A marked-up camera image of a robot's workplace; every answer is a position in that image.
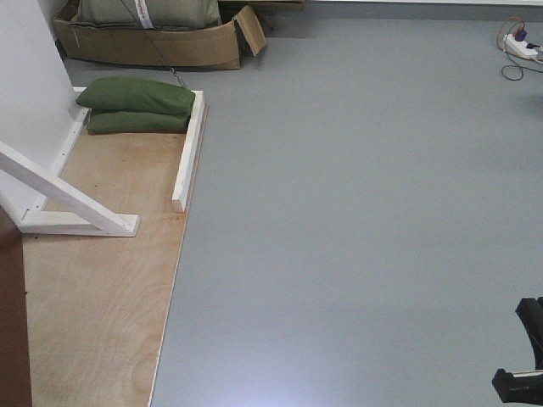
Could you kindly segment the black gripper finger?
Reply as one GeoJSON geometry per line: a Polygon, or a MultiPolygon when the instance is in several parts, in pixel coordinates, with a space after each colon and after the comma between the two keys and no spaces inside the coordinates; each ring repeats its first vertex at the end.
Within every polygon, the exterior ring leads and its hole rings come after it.
{"type": "Polygon", "coordinates": [[[492,385],[503,403],[542,404],[542,370],[511,373],[498,369],[492,385]]]}
{"type": "Polygon", "coordinates": [[[542,297],[522,298],[515,310],[527,332],[534,357],[535,369],[542,369],[542,297]]]}

